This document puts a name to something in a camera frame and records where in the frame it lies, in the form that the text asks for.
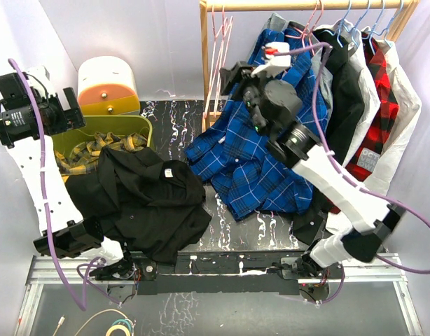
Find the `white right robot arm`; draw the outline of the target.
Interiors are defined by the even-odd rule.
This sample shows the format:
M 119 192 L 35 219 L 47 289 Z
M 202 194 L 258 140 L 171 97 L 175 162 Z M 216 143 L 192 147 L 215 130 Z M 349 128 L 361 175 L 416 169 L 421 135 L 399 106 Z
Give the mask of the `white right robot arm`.
M 296 120 L 302 106 L 294 87 L 274 76 L 279 68 L 238 62 L 222 68 L 221 91 L 234 101 L 244 102 L 260 135 L 268 137 L 267 150 L 279 162 L 308 180 L 339 208 L 350 223 L 330 237 L 315 240 L 291 265 L 294 273 L 320 277 L 331 265 L 357 259 L 371 262 L 382 243 L 394 231 L 405 210 L 393 202 L 379 202 L 359 187 L 347 172 L 331 164 L 319 138 Z

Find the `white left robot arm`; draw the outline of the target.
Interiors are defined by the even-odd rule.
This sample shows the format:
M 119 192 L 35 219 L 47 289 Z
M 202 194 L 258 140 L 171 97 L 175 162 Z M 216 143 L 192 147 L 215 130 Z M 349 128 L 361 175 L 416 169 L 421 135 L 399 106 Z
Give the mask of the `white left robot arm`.
M 83 216 L 72 202 L 57 166 L 53 136 L 85 126 L 71 87 L 62 107 L 44 66 L 0 76 L 0 142 L 22 173 L 39 219 L 36 251 L 50 256 L 51 235 L 59 259 L 99 258 L 120 279 L 129 279 L 135 261 L 119 242 L 105 237 L 95 217 Z

